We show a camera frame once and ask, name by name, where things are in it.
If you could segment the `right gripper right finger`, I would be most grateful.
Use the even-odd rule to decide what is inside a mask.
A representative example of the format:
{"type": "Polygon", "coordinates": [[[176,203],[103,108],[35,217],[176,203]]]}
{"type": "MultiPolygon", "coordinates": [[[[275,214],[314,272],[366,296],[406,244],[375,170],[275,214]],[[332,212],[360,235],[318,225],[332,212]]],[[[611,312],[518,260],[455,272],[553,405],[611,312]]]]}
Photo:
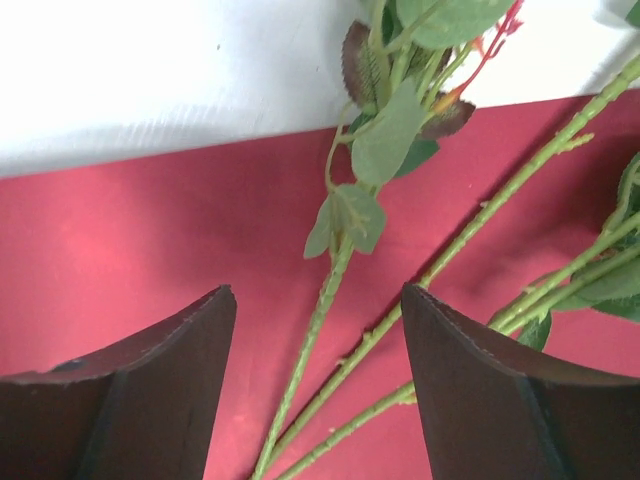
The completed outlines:
{"type": "Polygon", "coordinates": [[[533,350],[419,286],[401,295],[436,479],[635,479],[639,382],[533,350]]]}

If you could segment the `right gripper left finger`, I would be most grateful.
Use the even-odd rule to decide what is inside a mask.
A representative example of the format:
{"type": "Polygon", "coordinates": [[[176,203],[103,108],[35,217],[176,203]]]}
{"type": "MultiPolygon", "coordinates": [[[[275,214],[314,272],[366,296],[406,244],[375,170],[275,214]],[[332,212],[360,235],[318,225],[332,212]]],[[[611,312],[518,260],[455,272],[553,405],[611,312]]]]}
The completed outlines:
{"type": "Polygon", "coordinates": [[[200,479],[236,319],[223,285],[46,372],[1,379],[5,479],[200,479]]]}

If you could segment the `brown red wrapping paper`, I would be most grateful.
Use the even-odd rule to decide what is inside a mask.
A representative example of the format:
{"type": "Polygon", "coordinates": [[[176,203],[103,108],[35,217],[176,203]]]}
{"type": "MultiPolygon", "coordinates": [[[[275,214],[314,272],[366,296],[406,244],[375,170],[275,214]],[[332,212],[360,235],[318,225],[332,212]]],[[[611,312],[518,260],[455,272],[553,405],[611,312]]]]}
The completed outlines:
{"type": "MultiPolygon", "coordinates": [[[[478,111],[380,196],[387,227],[355,256],[293,409],[397,301],[402,285],[580,107],[478,111]]],[[[434,279],[433,295],[487,321],[592,244],[639,148],[639,94],[551,159],[434,279]]],[[[1,370],[46,370],[164,319],[221,284],[238,303],[206,477],[245,479],[259,454],[328,270],[303,249],[322,203],[331,130],[5,179],[1,370]]]]}

